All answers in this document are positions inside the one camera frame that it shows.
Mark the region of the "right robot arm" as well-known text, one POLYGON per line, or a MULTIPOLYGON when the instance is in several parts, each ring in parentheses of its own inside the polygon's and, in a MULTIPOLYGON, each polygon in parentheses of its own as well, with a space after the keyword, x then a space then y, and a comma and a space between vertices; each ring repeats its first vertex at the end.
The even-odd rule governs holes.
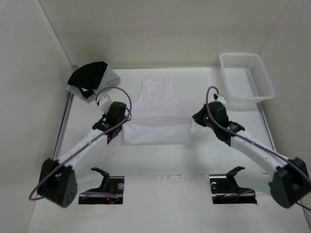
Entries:
POLYGON ((259 165, 269 177, 255 180, 253 189, 269 194, 281 207, 290 208, 311 192, 305 162, 278 154, 257 141, 245 127, 229 120, 222 103, 204 104, 192 118, 198 125, 212 129, 220 141, 259 165))

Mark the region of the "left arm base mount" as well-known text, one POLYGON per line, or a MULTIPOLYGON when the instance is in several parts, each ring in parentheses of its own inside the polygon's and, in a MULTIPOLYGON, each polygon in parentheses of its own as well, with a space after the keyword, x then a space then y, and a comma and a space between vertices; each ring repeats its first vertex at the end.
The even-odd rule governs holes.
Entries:
POLYGON ((125 187, 124 176, 111 176, 108 172, 93 167, 78 184, 81 205, 121 205, 125 187))

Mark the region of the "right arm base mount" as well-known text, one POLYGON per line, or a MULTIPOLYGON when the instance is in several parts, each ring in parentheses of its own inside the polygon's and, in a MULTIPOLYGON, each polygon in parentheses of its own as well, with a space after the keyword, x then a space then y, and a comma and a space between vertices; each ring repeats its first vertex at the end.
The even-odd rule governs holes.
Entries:
POLYGON ((239 187, 235 176, 245 168, 235 167, 226 174, 209 176, 213 204, 257 204, 253 189, 239 187))

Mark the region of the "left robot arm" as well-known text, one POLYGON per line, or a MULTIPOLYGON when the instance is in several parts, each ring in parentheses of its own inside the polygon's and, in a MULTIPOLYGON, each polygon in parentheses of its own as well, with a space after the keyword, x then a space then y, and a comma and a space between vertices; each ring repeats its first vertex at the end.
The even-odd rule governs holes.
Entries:
POLYGON ((99 144, 107 146, 122 131, 123 124, 131 118, 132 106, 113 102, 88 134, 70 151, 56 160, 43 162, 35 192, 41 198, 67 208, 75 199, 81 185, 77 174, 83 159, 91 160, 91 150, 99 144))

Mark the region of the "white tank top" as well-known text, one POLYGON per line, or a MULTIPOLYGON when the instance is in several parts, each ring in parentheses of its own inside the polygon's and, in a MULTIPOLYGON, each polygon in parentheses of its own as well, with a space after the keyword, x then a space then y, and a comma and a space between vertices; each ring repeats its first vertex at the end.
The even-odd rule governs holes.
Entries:
POLYGON ((173 97, 172 80, 143 80, 139 99, 132 106, 132 119, 124 125, 126 145, 186 145, 192 119, 173 97))

